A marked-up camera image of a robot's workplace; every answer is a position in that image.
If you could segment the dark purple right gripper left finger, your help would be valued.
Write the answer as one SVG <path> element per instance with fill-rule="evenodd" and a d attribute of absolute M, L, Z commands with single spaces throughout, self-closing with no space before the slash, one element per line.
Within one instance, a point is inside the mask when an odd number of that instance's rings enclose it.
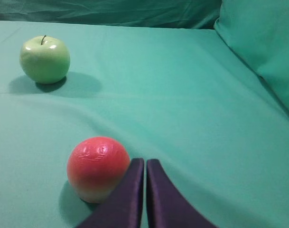
<path fill-rule="evenodd" d="M 143 209 L 144 160 L 132 159 L 107 200 L 79 228 L 139 228 Z"/>

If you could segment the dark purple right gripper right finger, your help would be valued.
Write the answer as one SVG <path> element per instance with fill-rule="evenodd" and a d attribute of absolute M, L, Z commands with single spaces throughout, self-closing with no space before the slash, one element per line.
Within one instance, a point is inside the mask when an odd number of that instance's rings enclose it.
<path fill-rule="evenodd" d="M 183 197 L 158 159 L 147 160 L 146 209 L 150 228 L 214 228 Z"/>

